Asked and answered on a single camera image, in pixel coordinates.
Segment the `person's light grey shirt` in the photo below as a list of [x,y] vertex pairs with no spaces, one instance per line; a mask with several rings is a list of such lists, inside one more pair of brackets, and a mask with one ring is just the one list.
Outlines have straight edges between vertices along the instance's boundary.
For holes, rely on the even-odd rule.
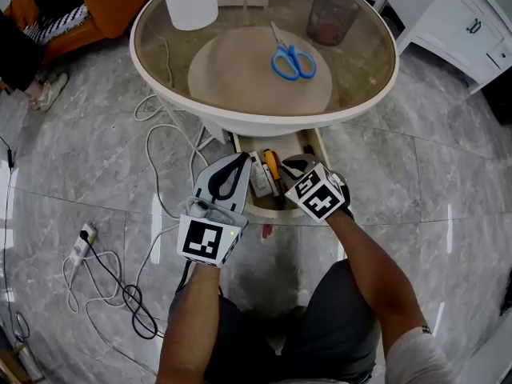
[[427,326],[413,328],[391,346],[385,384],[456,384],[450,364]]

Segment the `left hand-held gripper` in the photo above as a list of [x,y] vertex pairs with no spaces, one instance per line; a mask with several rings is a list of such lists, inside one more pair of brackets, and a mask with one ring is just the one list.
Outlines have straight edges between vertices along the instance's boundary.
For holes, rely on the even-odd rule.
[[199,173],[193,197],[179,219],[178,254],[217,268],[226,263],[248,224],[241,213],[251,165],[248,154],[236,153],[221,157]]

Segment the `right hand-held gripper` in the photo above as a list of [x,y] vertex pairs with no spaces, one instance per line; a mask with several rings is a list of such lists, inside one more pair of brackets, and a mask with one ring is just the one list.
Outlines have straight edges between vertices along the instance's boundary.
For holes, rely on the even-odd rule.
[[290,156],[282,161],[278,172],[287,188],[285,196],[316,223],[336,210],[354,218],[345,178],[328,170],[314,154]]

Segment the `dark green bin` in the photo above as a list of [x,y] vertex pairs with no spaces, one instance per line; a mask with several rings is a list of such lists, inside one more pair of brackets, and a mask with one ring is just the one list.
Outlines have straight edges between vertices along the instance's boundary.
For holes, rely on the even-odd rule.
[[512,127],[512,74],[503,73],[483,87],[482,92],[498,122]]

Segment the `white ceramic vase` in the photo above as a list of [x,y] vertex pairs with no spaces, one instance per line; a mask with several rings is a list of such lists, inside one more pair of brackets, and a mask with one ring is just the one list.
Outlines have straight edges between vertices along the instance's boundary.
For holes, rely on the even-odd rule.
[[200,30],[218,17],[218,0],[166,0],[173,26],[182,31]]

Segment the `orange sofa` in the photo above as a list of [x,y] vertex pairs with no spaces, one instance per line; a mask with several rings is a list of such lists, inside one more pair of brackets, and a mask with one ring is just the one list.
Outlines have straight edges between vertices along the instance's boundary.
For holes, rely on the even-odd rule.
[[[45,64],[93,42],[121,37],[149,0],[83,1],[89,18],[47,43]],[[34,0],[13,0],[12,7],[6,8],[3,13],[23,30],[38,19],[39,9]]]

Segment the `table drawer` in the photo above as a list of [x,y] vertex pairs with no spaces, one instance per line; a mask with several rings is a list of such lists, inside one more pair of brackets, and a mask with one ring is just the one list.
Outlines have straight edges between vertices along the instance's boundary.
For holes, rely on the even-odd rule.
[[[300,130],[296,133],[286,134],[277,137],[253,138],[232,134],[232,143],[236,152],[257,151],[262,155],[264,149],[275,151],[280,160],[295,154],[304,153],[303,147],[311,145],[314,154],[321,163],[331,168],[330,160],[319,129]],[[244,215],[250,223],[271,224],[284,226],[324,226],[325,223],[316,223],[312,218],[297,208],[292,202],[286,203],[284,210],[279,210],[274,197],[267,195],[256,198],[252,187],[249,187]]]

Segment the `person's right forearm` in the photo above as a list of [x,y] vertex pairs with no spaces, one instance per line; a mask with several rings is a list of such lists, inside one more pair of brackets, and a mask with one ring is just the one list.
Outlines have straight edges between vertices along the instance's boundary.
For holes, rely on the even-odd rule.
[[383,350],[388,354],[401,336],[426,324],[410,280],[345,212],[335,211],[326,222],[342,244],[357,287],[380,323]]

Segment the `person's left forearm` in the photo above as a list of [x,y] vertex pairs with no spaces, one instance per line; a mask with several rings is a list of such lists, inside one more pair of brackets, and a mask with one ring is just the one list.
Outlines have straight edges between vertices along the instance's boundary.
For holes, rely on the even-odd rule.
[[197,264],[170,316],[156,384],[203,384],[219,322],[220,269]]

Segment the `person's dark trousers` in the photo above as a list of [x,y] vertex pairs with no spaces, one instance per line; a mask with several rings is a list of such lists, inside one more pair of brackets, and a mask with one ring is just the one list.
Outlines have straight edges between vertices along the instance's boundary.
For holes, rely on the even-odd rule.
[[324,275],[279,354],[256,322],[230,300],[220,298],[218,334],[205,380],[209,384],[310,380],[365,384],[375,366],[379,339],[374,312],[343,260]]

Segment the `white bench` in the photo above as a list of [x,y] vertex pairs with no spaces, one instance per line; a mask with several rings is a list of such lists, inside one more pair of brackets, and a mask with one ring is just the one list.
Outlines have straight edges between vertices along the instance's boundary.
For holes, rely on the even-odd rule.
[[500,384],[512,369],[512,336],[495,334],[461,371],[462,384]]

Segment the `blue handled scissors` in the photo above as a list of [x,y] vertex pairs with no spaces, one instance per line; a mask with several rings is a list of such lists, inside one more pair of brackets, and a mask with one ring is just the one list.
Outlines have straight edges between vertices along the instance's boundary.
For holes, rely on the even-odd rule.
[[[313,57],[307,52],[298,50],[295,45],[289,44],[274,22],[270,23],[270,27],[277,43],[277,49],[271,59],[271,67],[276,75],[290,82],[300,78],[312,79],[317,72],[317,64]],[[278,62],[288,66],[290,72],[281,70]]]

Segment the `black white striped blanket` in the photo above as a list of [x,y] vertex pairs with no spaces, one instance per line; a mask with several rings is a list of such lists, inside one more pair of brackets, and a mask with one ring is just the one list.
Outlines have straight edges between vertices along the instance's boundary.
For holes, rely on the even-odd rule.
[[65,34],[86,22],[90,18],[90,13],[86,4],[82,4],[68,14],[58,19],[44,18],[27,26],[23,33],[40,46],[45,46],[56,37]]

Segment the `orange handled screwdriver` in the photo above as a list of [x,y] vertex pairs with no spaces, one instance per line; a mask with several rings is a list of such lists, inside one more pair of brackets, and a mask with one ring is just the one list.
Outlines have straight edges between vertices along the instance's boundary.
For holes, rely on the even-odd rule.
[[272,150],[265,149],[263,151],[263,156],[264,156],[265,162],[270,170],[273,180],[279,179],[281,181],[282,179],[281,179],[281,176],[279,175],[278,168],[276,167],[276,163],[274,160]]

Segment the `round glass-top table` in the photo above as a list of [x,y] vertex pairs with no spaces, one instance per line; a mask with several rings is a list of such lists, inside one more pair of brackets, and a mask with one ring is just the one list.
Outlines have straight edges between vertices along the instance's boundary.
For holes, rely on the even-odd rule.
[[[329,126],[382,100],[398,75],[390,28],[366,0],[338,46],[306,33],[313,0],[269,0],[267,7],[222,6],[200,30],[176,29],[166,0],[149,0],[130,36],[133,63],[170,114],[197,116],[220,142],[228,133],[273,137]],[[289,44],[317,64],[312,79],[290,82],[272,70],[274,22]]]

